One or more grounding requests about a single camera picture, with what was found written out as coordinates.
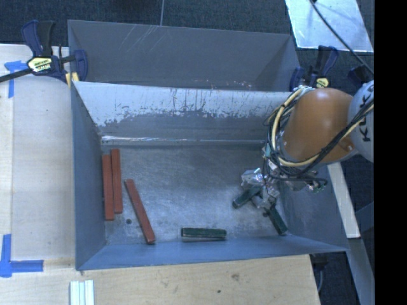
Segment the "dark green object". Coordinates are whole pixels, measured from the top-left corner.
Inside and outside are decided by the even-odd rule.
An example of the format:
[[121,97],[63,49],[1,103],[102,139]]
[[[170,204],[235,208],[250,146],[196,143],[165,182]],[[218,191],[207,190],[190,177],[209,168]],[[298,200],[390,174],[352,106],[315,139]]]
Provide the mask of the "dark green object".
[[181,236],[189,238],[226,238],[226,230],[219,228],[181,228]]
[[275,205],[272,205],[270,210],[268,211],[268,217],[272,221],[274,228],[280,235],[285,235],[288,231],[286,223],[282,220],[279,212],[275,208]]
[[250,189],[244,191],[240,196],[233,200],[232,205],[235,209],[245,205],[253,196],[260,193],[261,187],[253,186]]

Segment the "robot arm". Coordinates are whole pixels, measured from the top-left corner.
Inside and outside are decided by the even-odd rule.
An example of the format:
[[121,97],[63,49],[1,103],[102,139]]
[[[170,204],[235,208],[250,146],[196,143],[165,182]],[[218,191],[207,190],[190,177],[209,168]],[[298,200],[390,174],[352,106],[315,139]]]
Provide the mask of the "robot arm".
[[319,166],[357,153],[373,162],[373,108],[373,81],[354,97],[334,88],[299,86],[266,120],[263,169],[242,175],[245,192],[233,206],[251,200],[285,234],[287,227],[275,208],[281,184],[318,192],[328,183],[317,177]]

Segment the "bin floor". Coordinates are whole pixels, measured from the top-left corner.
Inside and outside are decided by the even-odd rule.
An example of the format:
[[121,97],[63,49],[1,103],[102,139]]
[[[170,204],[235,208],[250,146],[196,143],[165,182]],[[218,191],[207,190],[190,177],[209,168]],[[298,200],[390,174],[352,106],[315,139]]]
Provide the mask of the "bin floor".
[[[251,203],[232,207],[241,174],[263,164],[261,146],[120,146],[120,154],[122,181],[134,180],[158,243],[181,240],[182,227],[222,228],[227,238],[277,235]],[[144,243],[124,185],[123,213],[105,232],[108,245]]]

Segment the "gray bin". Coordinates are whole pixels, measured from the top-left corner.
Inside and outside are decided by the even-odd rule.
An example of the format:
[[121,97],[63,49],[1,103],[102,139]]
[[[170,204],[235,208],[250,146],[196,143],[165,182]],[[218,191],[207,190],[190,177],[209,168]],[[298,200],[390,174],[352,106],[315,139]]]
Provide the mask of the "gray bin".
[[[262,166],[264,119],[289,94],[289,77],[298,65],[290,36],[77,21],[69,26],[70,47],[84,48],[91,67],[87,81],[75,82],[71,90],[76,269],[347,249],[330,183],[317,194],[283,188],[278,207],[289,228],[287,236],[279,236],[270,220],[251,204],[239,209],[231,204],[242,192],[243,172]],[[155,36],[154,43],[151,35],[156,32],[161,34]],[[181,50],[174,50],[170,41],[160,45],[169,37],[180,43],[178,34],[189,37],[176,44]],[[229,48],[216,49],[216,40],[211,41],[214,37],[228,37]],[[231,57],[236,53],[230,51],[233,47],[241,58]],[[189,71],[182,62],[170,62],[171,55],[181,60],[188,59],[185,55],[178,58],[181,52],[191,53],[192,58],[199,51],[202,57]],[[153,68],[151,54],[157,57],[155,53],[162,58]],[[208,60],[209,55],[216,57]],[[107,56],[111,61],[108,73]],[[252,60],[248,68],[242,62],[245,57]],[[135,64],[142,67],[142,60],[150,66],[139,71]],[[222,63],[220,71],[217,66]],[[200,64],[215,67],[200,69]],[[172,67],[173,76],[167,67]],[[261,81],[256,80],[265,73]],[[204,78],[211,85],[203,84]],[[104,221],[101,156],[112,148],[120,149],[122,178],[133,179],[140,192],[156,234],[154,245],[145,244],[124,185],[123,213],[112,222]],[[326,168],[321,168],[320,175],[329,178]],[[222,241],[185,242],[180,235],[182,227],[223,228],[228,234]]]

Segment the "wooden plank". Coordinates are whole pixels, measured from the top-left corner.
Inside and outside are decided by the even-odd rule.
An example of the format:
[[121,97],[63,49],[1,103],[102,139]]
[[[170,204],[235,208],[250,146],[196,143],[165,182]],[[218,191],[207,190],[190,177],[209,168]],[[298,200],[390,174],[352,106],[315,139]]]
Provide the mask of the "wooden plank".
[[114,220],[112,162],[109,154],[102,155],[104,218]]
[[135,188],[134,181],[132,179],[125,179],[125,185],[146,243],[153,244],[155,242],[155,234],[148,219],[146,209],[144,209],[144,205],[142,204],[140,194]]
[[123,197],[121,191],[120,150],[117,148],[112,149],[110,155],[112,158],[114,213],[121,214],[123,212]]

